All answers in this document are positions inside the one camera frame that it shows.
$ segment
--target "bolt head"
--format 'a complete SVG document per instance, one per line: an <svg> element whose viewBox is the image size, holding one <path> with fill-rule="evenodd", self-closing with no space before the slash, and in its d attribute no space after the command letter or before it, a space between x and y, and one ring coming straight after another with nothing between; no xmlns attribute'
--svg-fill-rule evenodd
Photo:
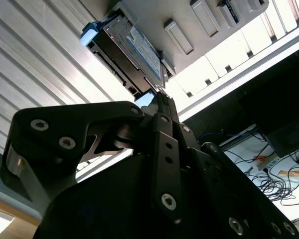
<svg viewBox="0 0 299 239"><path fill-rule="evenodd" d="M183 125L183 130L185 130L185 132L187 132L187 133L190 132L190 129L187 126L185 126L185 125Z"/></svg>
<svg viewBox="0 0 299 239"><path fill-rule="evenodd" d="M49 128L49 124L42 119L34 119L30 123L31 127L38 131L45 131Z"/></svg>
<svg viewBox="0 0 299 239"><path fill-rule="evenodd" d="M176 209L176 200L172 195L168 193L162 195L161 202L167 209L171 211L174 211Z"/></svg>
<svg viewBox="0 0 299 239"><path fill-rule="evenodd" d="M73 149L76 145L74 139L70 137L62 137L59 139L59 144L65 149Z"/></svg>

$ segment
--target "desk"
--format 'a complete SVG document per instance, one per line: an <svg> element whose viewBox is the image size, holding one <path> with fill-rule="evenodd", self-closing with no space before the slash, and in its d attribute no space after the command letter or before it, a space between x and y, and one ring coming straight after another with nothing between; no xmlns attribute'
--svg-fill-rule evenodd
<svg viewBox="0 0 299 239"><path fill-rule="evenodd" d="M254 156L257 156L259 152L267 145L267 142L261 142L255 137L250 138L239 145L236 145L235 147L229 149L229 151L241 156L243 159L253 159ZM262 153L261 155L270 155L273 152L273 149L268 146ZM234 154L230 152L225 152L226 155L233 161L233 162L239 162L241 159ZM299 152L296 153L297 159L299 159ZM247 163L247 162L242 162L237 164L237 166L243 171L246 172L248 171L252 166L254 167L253 170L250 172L251 175L265 175L263 172L258 171L258 165L260 163L255 161L253 163ZM298 166L297 163L289 156L286 157L286 159L280 161L277 165L275 165L271 173L274 175L278 175L278 173L281 170L284 171L289 171L292 167ZM282 176L281 178L285 179L286 183L288 184L288 177L287 176ZM299 184L299 177L291 177L291 187L294 188ZM255 180L254 183L256 185L259 184L258 180ZM299 203L299 187L293 191L293 195L296 196L295 199L290 199L290 200L283 200L283 204L297 204ZM289 220L294 220L299 218L299 205L297 206L282 206L280 201L274 202L274 204L279 208L282 213L289 219Z"/></svg>

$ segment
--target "hard drive label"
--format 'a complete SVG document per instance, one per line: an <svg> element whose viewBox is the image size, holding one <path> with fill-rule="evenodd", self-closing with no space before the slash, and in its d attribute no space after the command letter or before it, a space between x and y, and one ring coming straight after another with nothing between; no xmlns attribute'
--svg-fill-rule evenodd
<svg viewBox="0 0 299 239"><path fill-rule="evenodd" d="M152 70L155 76L161 81L160 60L150 42L135 27L131 28L130 34L133 38L127 36L127 42L135 52L143 59L146 65Z"/></svg>

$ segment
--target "black metal bracket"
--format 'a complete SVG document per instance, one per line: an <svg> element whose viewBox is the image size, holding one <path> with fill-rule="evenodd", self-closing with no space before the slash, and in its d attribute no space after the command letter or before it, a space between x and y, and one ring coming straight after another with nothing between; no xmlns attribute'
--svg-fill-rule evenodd
<svg viewBox="0 0 299 239"><path fill-rule="evenodd" d="M142 109L130 102L112 102L19 111L12 120L0 176L8 187L32 200L42 215L48 214L48 221L57 214L53 210L64 210L64 198L69 198L66 208L73 206L71 199L75 198L75 204L88 204L92 221L106 205L106 213L121 213L120 218L131 220L132 228L143 217L140 228L148 230L155 225L175 238L178 232L196 236L198 231L201 237L200 227L205 233L217 225L222 238L299 239L291 222L218 146L206 143L200 148L192 130L179 122L172 99L158 93L150 106ZM76 183L79 162L124 148L134 149L133 156L99 176ZM117 175L119 182L112 178ZM107 180L115 187L124 185L119 196L115 188L107 188ZM102 188L103 194L93 195L92 202L70 194L93 191L93 185ZM119 210L120 197L133 213ZM84 205L74 207L77 216L86 210ZM120 230L121 223L116 222Z"/></svg>

